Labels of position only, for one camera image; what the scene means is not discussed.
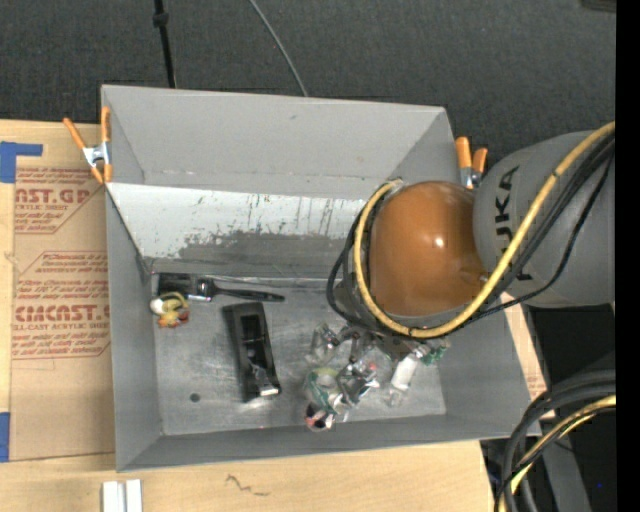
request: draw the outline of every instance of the blue tape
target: blue tape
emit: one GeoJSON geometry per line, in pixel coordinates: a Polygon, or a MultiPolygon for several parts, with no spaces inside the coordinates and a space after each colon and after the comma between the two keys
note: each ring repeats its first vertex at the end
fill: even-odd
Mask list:
{"type": "Polygon", "coordinates": [[[0,412],[0,462],[9,462],[9,413],[0,412]]]}
{"type": "Polygon", "coordinates": [[[42,144],[0,142],[0,182],[16,182],[17,156],[42,156],[42,144]]]}

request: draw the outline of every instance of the bin floor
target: bin floor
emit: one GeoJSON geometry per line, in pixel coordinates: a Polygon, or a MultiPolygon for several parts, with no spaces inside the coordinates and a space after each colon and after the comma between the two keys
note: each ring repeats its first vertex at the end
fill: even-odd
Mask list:
{"type": "MultiPolygon", "coordinates": [[[[324,283],[237,287],[272,291],[287,298],[284,303],[264,303],[282,392],[276,397],[256,398],[248,403],[242,400],[235,347],[222,315],[223,306],[237,303],[239,299],[220,295],[211,303],[192,302],[189,322],[179,328],[160,329],[155,325],[155,318],[151,320],[165,434],[304,425],[307,400],[302,385],[312,368],[305,355],[309,353],[313,329],[325,321],[337,332],[344,321],[328,306],[324,283]]],[[[343,367],[350,345],[346,342],[339,347],[326,366],[343,367]]],[[[405,400],[390,407],[386,399],[391,362],[377,350],[371,356],[377,364],[382,386],[371,389],[349,412],[346,421],[445,414],[437,367],[419,366],[405,400]]]]}

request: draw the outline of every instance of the small figurine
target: small figurine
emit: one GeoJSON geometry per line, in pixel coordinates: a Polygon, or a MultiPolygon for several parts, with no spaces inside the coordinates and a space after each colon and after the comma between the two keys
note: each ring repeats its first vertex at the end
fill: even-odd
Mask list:
{"type": "Polygon", "coordinates": [[[154,298],[149,307],[158,315],[160,327],[178,327],[189,321],[189,303],[178,292],[168,292],[154,298]]]}

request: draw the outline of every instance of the cardboard sheet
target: cardboard sheet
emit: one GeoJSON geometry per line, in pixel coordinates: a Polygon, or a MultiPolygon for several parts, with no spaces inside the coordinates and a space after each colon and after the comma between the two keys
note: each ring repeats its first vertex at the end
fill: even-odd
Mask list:
{"type": "MultiPolygon", "coordinates": [[[[79,128],[94,144],[97,127],[79,128]]],[[[0,139],[44,148],[40,158],[18,158],[5,258],[15,276],[10,460],[110,452],[104,189],[62,123],[2,121],[0,139]]]]}

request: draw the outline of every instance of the gray metal bin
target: gray metal bin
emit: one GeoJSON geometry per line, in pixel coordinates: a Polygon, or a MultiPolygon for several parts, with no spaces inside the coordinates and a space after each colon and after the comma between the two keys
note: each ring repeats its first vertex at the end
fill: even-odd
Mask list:
{"type": "Polygon", "coordinates": [[[116,465],[133,470],[507,436],[529,395],[504,315],[451,336],[400,408],[372,392],[348,421],[304,426],[314,327],[339,328],[324,298],[349,227],[386,179],[457,181],[440,107],[105,86],[116,465]],[[244,403],[221,308],[159,329],[158,272],[216,276],[286,295],[265,304],[283,387],[244,403]]]}

